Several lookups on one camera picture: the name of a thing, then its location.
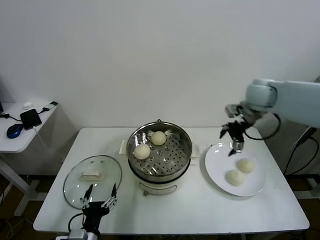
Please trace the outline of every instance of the small white table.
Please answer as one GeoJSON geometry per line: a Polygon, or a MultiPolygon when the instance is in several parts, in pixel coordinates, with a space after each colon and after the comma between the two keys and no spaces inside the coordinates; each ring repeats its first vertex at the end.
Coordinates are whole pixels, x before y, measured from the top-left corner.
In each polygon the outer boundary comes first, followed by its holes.
{"type": "MultiPolygon", "coordinates": [[[[20,113],[26,110],[22,109],[23,103],[2,103],[4,113],[10,114],[10,116],[20,119],[20,113]]],[[[46,123],[51,114],[56,110],[56,106],[50,111],[45,111],[39,115],[42,124],[35,129],[39,131],[46,123]]],[[[36,136],[34,129],[22,130],[20,135],[16,138],[10,139],[7,137],[7,130],[10,126],[16,123],[21,123],[11,118],[0,118],[0,153],[20,153],[27,148],[32,139],[36,136]]],[[[21,216],[29,201],[44,201],[47,194],[44,192],[36,192],[35,188],[39,184],[39,181],[34,180],[31,184],[27,184],[15,171],[9,167],[2,159],[0,159],[0,174],[3,175],[10,183],[3,192],[4,198],[12,188],[16,186],[21,192],[23,192],[23,198],[20,201],[18,207],[14,212],[14,216],[21,216]]]]}
{"type": "MultiPolygon", "coordinates": [[[[203,174],[202,161],[211,144],[219,140],[219,127],[184,128],[201,154],[189,167],[181,185],[168,195],[144,196],[135,183],[128,160],[119,154],[122,140],[134,128],[84,128],[70,149],[36,219],[37,231],[67,233],[69,219],[80,211],[67,204],[63,184],[68,172],[81,160],[93,155],[116,158],[123,170],[118,203],[101,219],[99,231],[109,235],[206,235],[266,233],[302,230],[309,221],[282,172],[263,141],[246,140],[245,149],[264,165],[266,184],[252,197],[230,195],[203,174]]],[[[254,128],[248,133],[261,137],[254,128]]],[[[75,218],[71,228],[82,226],[75,218]]]]}

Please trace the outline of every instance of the perforated steamer tray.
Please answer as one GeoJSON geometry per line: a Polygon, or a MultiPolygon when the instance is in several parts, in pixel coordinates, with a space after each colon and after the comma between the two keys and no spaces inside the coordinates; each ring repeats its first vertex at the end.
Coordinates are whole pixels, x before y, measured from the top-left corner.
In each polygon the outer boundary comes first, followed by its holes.
{"type": "Polygon", "coordinates": [[[192,142],[188,134],[179,126],[158,120],[137,129],[127,143],[127,156],[132,171],[144,180],[167,182],[178,178],[188,168],[192,153],[192,142]],[[166,135],[163,145],[152,144],[154,132],[166,135]],[[134,155],[135,148],[147,144],[151,153],[147,159],[139,160],[134,155]]]}

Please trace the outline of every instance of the white plate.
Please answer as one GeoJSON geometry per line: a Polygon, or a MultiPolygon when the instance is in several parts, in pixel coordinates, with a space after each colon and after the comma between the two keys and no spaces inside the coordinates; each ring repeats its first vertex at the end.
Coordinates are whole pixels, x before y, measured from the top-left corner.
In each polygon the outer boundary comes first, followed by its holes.
{"type": "Polygon", "coordinates": [[[218,143],[208,150],[205,155],[205,167],[210,178],[220,188],[236,196],[247,197],[260,192],[266,182],[266,172],[263,166],[244,152],[228,156],[230,150],[230,143],[218,143]],[[240,159],[253,161],[255,169],[251,173],[243,173],[244,183],[240,186],[234,186],[228,182],[226,173],[238,169],[237,162],[240,159]]]}

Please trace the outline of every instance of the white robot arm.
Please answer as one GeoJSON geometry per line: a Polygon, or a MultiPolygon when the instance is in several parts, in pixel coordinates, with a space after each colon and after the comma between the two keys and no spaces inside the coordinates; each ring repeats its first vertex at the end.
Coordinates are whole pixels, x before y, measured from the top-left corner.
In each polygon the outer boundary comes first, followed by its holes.
{"type": "Polygon", "coordinates": [[[319,128],[320,83],[255,79],[246,89],[245,101],[227,105],[225,112],[229,118],[240,117],[222,126],[220,138],[228,132],[233,141],[230,156],[241,152],[245,130],[268,112],[319,128]]]}

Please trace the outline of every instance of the computer mouse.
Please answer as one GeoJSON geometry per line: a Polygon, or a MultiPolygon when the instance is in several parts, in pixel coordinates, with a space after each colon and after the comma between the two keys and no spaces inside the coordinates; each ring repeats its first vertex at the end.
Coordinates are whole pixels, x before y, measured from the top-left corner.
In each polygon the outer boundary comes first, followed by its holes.
{"type": "Polygon", "coordinates": [[[15,139],[16,137],[19,137],[23,128],[24,128],[24,125],[22,123],[13,124],[6,131],[6,136],[9,139],[15,139]]]}

